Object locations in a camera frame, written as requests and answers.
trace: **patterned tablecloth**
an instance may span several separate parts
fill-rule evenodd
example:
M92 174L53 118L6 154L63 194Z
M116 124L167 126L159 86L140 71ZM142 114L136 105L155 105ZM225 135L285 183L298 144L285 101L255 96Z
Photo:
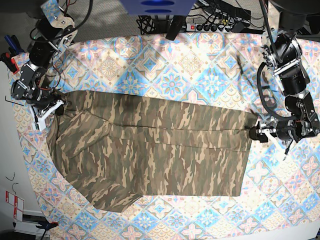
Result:
M299 42L319 113L320 44ZM59 87L253 111L264 118L256 86L260 46L259 35L218 33L180 34L175 41L149 35L77 43L56 64L63 71ZM28 55L16 60L21 66ZM9 72L11 83L19 77ZM268 84L266 98L281 113L284 97L271 78ZM285 161L271 143L254 142L239 197L144 196L113 213L95 209L63 179L49 156L47 132L32 130L27 107L13 110L39 206L49 221L59 222L53 239L214 239L319 220L319 137L294 145Z

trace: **camouflage fabric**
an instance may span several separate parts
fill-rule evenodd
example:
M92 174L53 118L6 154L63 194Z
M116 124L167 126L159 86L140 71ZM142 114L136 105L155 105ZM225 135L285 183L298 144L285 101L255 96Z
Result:
M253 114L94 91L66 98L47 143L95 208L121 212L142 195L240 195Z

